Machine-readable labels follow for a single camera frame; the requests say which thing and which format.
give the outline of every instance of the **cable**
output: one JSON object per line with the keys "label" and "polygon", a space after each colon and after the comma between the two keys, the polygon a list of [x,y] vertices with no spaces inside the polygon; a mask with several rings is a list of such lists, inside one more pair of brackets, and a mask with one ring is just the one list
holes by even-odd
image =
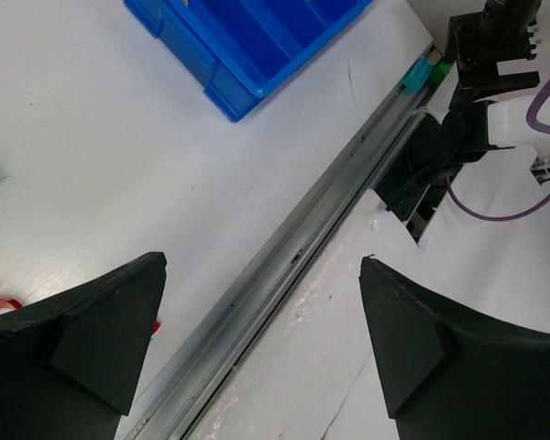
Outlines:
{"label": "cable", "polygon": [[[541,133],[546,133],[547,135],[550,135],[550,126],[538,121],[537,116],[538,116],[538,113],[540,112],[540,109],[544,106],[545,102],[548,100],[549,97],[550,97],[550,80],[548,80],[548,82],[544,85],[544,87],[542,87],[542,90],[540,90],[540,92],[535,96],[532,103],[530,104],[530,108],[528,108],[528,112],[525,117],[528,126],[530,126],[534,130],[539,131]],[[531,215],[535,213],[540,208],[542,208],[543,206],[547,205],[550,202],[550,193],[549,193],[540,203],[521,213],[514,214],[514,215],[505,215],[503,217],[493,217],[490,215],[476,213],[470,208],[466,207],[462,202],[460,202],[460,200],[452,190],[450,179],[448,179],[447,177],[446,177],[446,190],[448,191],[448,195],[450,195],[450,198],[455,203],[455,205],[458,206],[462,211],[464,211],[465,213],[467,213],[472,217],[475,217],[479,220],[483,220],[486,222],[510,222],[513,220],[518,220],[520,218],[526,217],[527,215]]]}

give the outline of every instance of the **scratch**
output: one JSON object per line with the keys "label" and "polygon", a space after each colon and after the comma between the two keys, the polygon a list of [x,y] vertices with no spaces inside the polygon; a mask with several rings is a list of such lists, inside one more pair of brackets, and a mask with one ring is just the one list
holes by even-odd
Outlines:
{"label": "scratch", "polygon": [[358,111],[357,98],[355,97],[355,89],[352,86],[352,72],[350,71],[350,60],[346,60],[346,64],[348,67],[348,82],[350,83],[350,94],[352,95],[352,104],[355,106],[355,110],[357,110],[357,119],[358,119],[358,122],[360,122],[360,112]]}
{"label": "scratch", "polygon": [[368,355],[367,358],[365,359],[365,362],[364,362],[363,365],[360,367],[360,370],[358,371],[357,376],[356,376],[355,379],[352,381],[352,383],[350,384],[350,388],[349,388],[348,391],[346,392],[345,398],[342,400],[342,403],[340,403],[340,407],[338,408],[338,411],[336,411],[336,414],[334,414],[334,417],[332,418],[332,421],[331,421],[330,424],[326,427],[326,430],[324,431],[324,435],[322,435],[322,438],[320,438],[320,440],[325,440],[325,439],[328,437],[328,432],[330,431],[330,428],[332,428],[332,425],[333,425],[334,422],[336,421],[336,418],[338,417],[338,415],[340,414],[340,412],[342,412],[342,409],[344,408],[345,403],[346,403],[347,400],[348,400],[348,396],[350,395],[350,392],[352,391],[353,387],[355,386],[355,383],[357,383],[358,378],[360,377],[361,373],[363,372],[363,369],[365,369],[365,366],[367,365],[367,362],[369,362],[369,359],[370,359],[370,358],[371,358],[371,355]]}

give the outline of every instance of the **black metal part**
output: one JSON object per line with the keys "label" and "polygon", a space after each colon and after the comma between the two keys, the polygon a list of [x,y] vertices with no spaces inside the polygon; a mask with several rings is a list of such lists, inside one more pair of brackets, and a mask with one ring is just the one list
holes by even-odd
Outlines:
{"label": "black metal part", "polygon": [[360,289],[401,440],[550,440],[550,335],[505,323],[364,258]]}
{"label": "black metal part", "polygon": [[112,440],[127,415],[165,284],[149,253],[0,315],[0,440]]}
{"label": "black metal part", "polygon": [[488,0],[482,13],[450,17],[445,61],[456,62],[458,69],[451,109],[540,83],[537,71],[499,75],[497,67],[500,61],[535,57],[527,26],[540,4],[541,0]]}
{"label": "black metal part", "polygon": [[415,215],[418,239],[424,225],[446,194],[445,176],[456,175],[466,163],[480,160],[489,150],[487,109],[491,101],[467,104],[450,111],[442,126],[426,115],[416,128],[376,191],[403,222]]}

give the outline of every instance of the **blue tray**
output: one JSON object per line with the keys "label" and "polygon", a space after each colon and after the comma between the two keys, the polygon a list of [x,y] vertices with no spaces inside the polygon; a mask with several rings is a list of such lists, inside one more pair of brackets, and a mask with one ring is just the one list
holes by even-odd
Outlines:
{"label": "blue tray", "polygon": [[125,0],[233,122],[373,0]]}

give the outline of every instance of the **white cylinder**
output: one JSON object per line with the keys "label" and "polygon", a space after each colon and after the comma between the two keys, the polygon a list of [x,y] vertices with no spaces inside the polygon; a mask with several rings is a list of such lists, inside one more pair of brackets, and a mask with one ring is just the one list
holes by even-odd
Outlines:
{"label": "white cylinder", "polygon": [[[546,145],[550,147],[550,135],[528,126],[525,117],[533,96],[501,101],[488,107],[489,143],[498,147],[518,145]],[[538,120],[550,126],[550,98],[538,114]]]}

